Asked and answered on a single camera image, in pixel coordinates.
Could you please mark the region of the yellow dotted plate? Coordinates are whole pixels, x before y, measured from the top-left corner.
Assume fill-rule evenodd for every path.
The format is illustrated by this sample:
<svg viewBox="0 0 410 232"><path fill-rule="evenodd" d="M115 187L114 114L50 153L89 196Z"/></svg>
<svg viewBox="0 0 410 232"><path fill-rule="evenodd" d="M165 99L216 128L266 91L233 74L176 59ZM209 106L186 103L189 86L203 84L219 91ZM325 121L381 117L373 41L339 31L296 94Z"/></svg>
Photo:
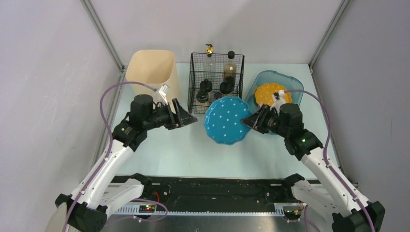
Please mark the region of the yellow dotted plate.
<svg viewBox="0 0 410 232"><path fill-rule="evenodd" d="M273 100L272 95L281 90L286 91L286 88L276 83L266 83L259 86L254 94L258 108L261 108L264 104L273 106L275 100Z"/></svg>

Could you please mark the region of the small pepper shaker jar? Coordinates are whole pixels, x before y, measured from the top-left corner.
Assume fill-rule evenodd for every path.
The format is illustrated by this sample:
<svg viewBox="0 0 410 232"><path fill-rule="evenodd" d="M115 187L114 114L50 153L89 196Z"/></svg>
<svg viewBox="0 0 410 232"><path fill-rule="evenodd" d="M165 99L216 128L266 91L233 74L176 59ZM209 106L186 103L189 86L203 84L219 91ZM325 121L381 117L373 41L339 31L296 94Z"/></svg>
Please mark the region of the small pepper shaker jar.
<svg viewBox="0 0 410 232"><path fill-rule="evenodd" d="M220 98L222 98L223 97L223 94L221 93L221 92L216 92L216 93L214 93L214 98L216 99L216 100L218 100L218 99L220 99Z"/></svg>

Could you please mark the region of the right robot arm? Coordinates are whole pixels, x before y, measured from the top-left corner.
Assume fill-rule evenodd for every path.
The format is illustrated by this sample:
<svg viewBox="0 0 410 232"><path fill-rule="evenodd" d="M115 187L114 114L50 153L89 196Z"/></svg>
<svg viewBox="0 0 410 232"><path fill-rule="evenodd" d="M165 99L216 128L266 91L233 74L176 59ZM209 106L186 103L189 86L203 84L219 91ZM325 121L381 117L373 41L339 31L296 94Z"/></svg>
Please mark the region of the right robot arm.
<svg viewBox="0 0 410 232"><path fill-rule="evenodd" d="M285 103L279 110L264 105L241 122L259 133L283 137L287 151L315 174L326 193L299 174L286 177L283 184L296 199L330 221L334 232L380 231L385 208L363 195L328 158L317 136L305 129L297 104Z"/></svg>

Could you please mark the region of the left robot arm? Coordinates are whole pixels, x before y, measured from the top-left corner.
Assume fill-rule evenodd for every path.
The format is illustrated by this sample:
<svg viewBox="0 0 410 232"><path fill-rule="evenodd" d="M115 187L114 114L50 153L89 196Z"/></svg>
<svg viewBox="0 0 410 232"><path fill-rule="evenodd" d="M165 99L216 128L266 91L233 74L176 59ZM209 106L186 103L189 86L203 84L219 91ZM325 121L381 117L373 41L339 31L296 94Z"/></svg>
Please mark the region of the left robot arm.
<svg viewBox="0 0 410 232"><path fill-rule="evenodd" d="M115 190L107 191L119 168L147 138L149 130L165 127L174 130L197 122L176 98L172 104L155 103L152 96L140 94L131 102L130 111L114 128L108 145L85 179L69 195L61 194L56 205L66 204L66 224L80 232L99 232L108 218L134 199L141 197L148 181L129 178Z"/></svg>

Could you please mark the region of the blue dotted plate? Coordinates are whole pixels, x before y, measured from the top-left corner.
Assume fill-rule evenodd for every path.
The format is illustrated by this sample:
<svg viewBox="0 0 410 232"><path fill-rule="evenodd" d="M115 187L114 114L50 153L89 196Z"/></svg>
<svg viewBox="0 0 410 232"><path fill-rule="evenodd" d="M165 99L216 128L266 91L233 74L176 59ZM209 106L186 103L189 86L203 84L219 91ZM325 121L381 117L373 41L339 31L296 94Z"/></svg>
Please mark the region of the blue dotted plate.
<svg viewBox="0 0 410 232"><path fill-rule="evenodd" d="M251 115L249 105L239 97L215 100L205 113L206 134L215 143L233 145L245 139L250 127L242 119Z"/></svg>

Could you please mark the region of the spice jar black lid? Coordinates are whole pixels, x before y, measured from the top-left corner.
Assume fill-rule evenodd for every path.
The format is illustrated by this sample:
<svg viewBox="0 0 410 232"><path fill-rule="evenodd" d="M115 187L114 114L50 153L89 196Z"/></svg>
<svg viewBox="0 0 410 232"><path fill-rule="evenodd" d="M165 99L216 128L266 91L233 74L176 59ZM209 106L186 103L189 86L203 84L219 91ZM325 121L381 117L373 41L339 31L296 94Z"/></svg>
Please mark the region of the spice jar black lid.
<svg viewBox="0 0 410 232"><path fill-rule="evenodd" d="M205 79L200 83L200 92L209 93L213 90L213 84L210 80Z"/></svg>
<svg viewBox="0 0 410 232"><path fill-rule="evenodd" d="M221 82L220 92L225 95L230 94L234 89L234 85L235 85L235 78L233 78L232 76L228 76Z"/></svg>
<svg viewBox="0 0 410 232"><path fill-rule="evenodd" d="M195 105L197 113L204 114L209 107L209 93L200 90L196 95Z"/></svg>

